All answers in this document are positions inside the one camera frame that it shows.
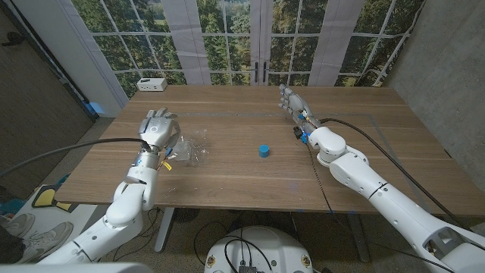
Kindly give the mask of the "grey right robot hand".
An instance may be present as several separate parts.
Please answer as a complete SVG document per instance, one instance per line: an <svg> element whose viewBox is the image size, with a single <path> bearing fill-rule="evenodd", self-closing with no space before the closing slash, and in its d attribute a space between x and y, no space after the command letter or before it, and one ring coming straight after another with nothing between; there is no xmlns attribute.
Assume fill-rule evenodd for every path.
<svg viewBox="0 0 485 273"><path fill-rule="evenodd" d="M280 84L280 104L283 110L290 113L297 126L307 135L317 130L321 123L313 115L308 103L287 85Z"/></svg>

